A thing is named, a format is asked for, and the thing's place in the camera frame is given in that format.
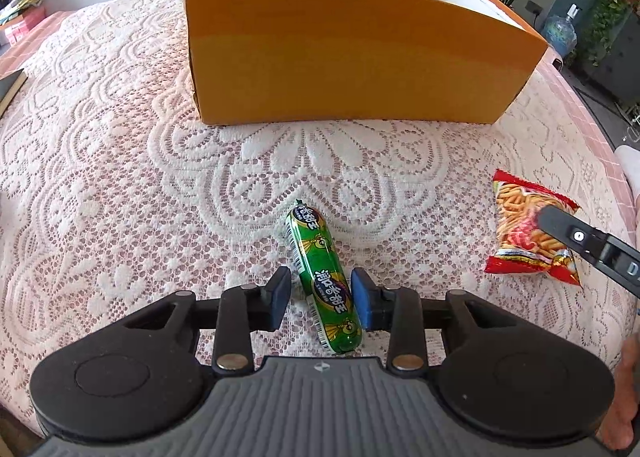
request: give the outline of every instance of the white lace tablecloth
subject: white lace tablecloth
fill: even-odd
[[[609,365],[631,328],[635,300],[581,260],[583,289],[482,272],[498,167],[570,196],[582,219],[627,239],[603,166],[538,73],[493,126],[206,127],[182,0],[80,10],[25,69],[0,122],[0,401],[33,429],[39,360],[177,289],[206,298],[264,283],[290,263],[283,218],[297,198],[324,214],[347,275],[364,265],[425,297],[462,287]],[[282,328],[253,339],[258,359],[321,354],[298,287]],[[366,335],[360,352],[383,357],[387,340]],[[211,342],[205,333],[203,361]]]

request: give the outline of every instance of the cardboard box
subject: cardboard box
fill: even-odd
[[[546,42],[498,0],[184,0],[206,124],[493,123]]]

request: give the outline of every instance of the metal screw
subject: metal screw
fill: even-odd
[[[241,354],[223,354],[216,360],[216,365],[225,371],[239,371],[244,369],[249,360]]]
[[[417,371],[424,365],[424,360],[415,354],[401,354],[391,364],[399,371]]]

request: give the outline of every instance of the green wrapper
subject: green wrapper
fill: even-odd
[[[322,215],[297,200],[287,216],[287,230],[322,346],[334,354],[353,351],[362,341],[362,329]]]

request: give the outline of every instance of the human hand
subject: human hand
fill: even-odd
[[[634,388],[634,370],[639,360],[640,342],[635,333],[622,345],[622,358],[614,372],[616,391],[598,433],[600,440],[611,450],[625,449],[634,439],[631,422],[638,413],[639,400]]]

